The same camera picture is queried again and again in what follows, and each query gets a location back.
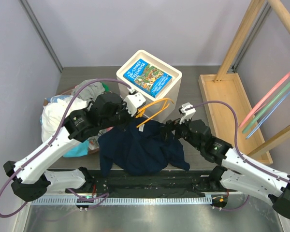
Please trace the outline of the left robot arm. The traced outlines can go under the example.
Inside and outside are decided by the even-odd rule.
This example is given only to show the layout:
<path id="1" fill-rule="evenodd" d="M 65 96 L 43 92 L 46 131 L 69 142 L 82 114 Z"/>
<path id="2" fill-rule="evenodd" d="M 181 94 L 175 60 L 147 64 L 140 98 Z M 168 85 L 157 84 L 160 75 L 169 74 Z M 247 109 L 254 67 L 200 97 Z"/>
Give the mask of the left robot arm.
<path id="1" fill-rule="evenodd" d="M 73 171 L 51 172 L 48 168 L 72 148 L 96 136 L 110 127 L 125 127 L 146 103 L 139 92 L 119 95 L 106 92 L 88 106 L 72 111 L 63 121 L 59 131 L 24 159 L 4 164 L 6 174 L 12 178 L 14 194 L 26 202 L 32 202 L 45 193 L 66 189 L 83 193 L 93 188 L 93 178 L 88 170 L 80 167 Z"/>

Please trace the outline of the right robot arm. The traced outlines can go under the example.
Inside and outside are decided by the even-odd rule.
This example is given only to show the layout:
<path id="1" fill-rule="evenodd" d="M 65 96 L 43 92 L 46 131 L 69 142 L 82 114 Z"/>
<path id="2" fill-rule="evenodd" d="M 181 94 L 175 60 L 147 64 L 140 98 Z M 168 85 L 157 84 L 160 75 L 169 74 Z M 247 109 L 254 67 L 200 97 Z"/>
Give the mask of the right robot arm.
<path id="1" fill-rule="evenodd" d="M 236 190 L 269 204 L 281 216 L 290 219 L 290 174 L 272 169 L 212 135 L 201 120 L 168 120 L 161 126 L 164 140 L 183 138 L 210 163 L 215 163 L 209 187 Z"/>

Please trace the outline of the yellow hanger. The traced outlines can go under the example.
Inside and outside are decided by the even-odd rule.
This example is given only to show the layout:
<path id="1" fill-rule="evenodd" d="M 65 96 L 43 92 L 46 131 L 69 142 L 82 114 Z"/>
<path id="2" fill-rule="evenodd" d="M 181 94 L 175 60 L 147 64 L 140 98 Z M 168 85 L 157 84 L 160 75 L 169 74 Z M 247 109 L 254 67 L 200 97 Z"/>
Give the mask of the yellow hanger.
<path id="1" fill-rule="evenodd" d="M 175 107 L 175 102 L 170 98 L 162 98 L 156 101 L 153 101 L 146 106 L 142 107 L 137 111 L 136 118 L 141 118 L 145 116 L 146 111 L 149 113 L 147 114 L 147 118 L 138 124 L 136 128 L 142 127 L 145 123 L 149 122 L 152 119 L 157 118 L 158 121 L 163 121 L 170 115 L 171 111 Z"/>

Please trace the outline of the navy blue t shirt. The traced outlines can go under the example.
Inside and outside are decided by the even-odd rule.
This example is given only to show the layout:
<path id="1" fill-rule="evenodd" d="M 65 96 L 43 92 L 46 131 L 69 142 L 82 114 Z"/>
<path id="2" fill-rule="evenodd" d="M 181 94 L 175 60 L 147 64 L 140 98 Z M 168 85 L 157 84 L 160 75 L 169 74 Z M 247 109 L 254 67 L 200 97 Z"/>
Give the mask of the navy blue t shirt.
<path id="1" fill-rule="evenodd" d="M 98 138 L 102 176 L 110 174 L 113 164 L 135 176 L 158 173 L 168 164 L 190 169 L 180 141 L 172 133 L 163 139 L 160 129 L 165 124 L 151 120 L 142 129 L 137 128 L 142 121 L 136 119 L 124 130 L 114 127 Z"/>

